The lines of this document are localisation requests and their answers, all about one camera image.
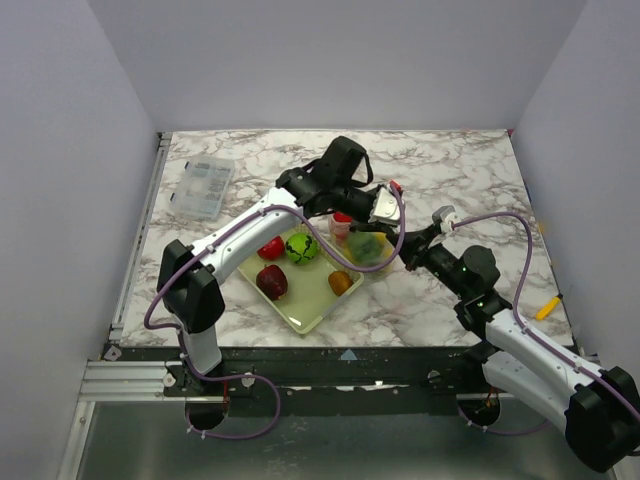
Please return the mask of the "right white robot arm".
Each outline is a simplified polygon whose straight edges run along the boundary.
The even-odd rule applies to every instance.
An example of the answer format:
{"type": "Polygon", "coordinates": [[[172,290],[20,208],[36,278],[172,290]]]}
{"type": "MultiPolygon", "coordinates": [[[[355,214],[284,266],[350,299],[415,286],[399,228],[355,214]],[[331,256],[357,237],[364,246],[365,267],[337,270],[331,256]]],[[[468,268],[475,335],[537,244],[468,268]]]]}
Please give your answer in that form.
{"type": "Polygon", "coordinates": [[[543,334],[494,288],[500,277],[491,249],[472,245],[455,256],[435,238],[437,225],[386,237],[407,270],[426,269],[453,292],[461,325],[480,338],[460,367],[469,390],[492,385],[560,430],[576,457],[604,473],[639,453],[639,391],[620,367],[605,369],[543,334]]]}

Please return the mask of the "red bell pepper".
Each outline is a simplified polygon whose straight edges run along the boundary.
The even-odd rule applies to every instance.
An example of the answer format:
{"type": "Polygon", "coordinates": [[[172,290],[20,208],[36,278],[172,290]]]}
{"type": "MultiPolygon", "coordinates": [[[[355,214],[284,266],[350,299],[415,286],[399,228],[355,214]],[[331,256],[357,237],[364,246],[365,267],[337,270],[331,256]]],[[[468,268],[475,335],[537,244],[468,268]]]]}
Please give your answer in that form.
{"type": "Polygon", "coordinates": [[[352,218],[344,213],[335,212],[329,218],[329,231],[336,245],[342,245],[350,234],[352,218]]]}

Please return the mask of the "clear zip top bag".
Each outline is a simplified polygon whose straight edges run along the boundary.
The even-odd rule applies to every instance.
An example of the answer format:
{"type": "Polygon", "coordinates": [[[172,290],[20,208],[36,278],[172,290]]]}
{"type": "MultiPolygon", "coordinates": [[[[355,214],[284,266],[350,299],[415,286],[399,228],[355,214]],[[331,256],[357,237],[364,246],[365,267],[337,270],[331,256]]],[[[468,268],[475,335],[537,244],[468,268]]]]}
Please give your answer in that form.
{"type": "Polygon", "coordinates": [[[391,256],[394,247],[383,233],[351,231],[351,222],[351,217],[340,212],[328,219],[331,243],[349,262],[359,267],[373,267],[391,256]]]}

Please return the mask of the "green bell pepper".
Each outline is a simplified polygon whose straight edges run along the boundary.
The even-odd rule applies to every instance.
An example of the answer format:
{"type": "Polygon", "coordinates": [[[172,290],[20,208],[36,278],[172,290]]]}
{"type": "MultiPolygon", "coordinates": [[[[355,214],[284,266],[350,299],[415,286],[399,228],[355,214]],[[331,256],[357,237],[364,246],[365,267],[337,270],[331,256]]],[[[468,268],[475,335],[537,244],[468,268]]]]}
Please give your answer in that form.
{"type": "Polygon", "coordinates": [[[371,267],[381,262],[384,246],[374,233],[354,232],[346,239],[346,249],[355,265],[371,267]]]}

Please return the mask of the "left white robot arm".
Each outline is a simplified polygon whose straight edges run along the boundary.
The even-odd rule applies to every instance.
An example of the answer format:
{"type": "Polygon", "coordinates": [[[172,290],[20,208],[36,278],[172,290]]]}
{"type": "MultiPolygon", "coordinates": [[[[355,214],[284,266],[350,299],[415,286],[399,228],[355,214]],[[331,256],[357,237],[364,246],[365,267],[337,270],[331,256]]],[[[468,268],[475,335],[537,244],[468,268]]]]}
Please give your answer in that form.
{"type": "Polygon", "coordinates": [[[354,179],[358,167],[369,163],[361,145],[339,136],[320,158],[284,171],[255,205],[219,231],[191,245],[175,240],[165,247],[151,305],[164,305],[176,318],[172,327],[190,367],[187,382],[197,393],[209,395],[221,385],[215,327],[225,311],[221,287],[268,241],[335,212],[363,224],[404,224],[397,186],[371,187],[354,179]]]}

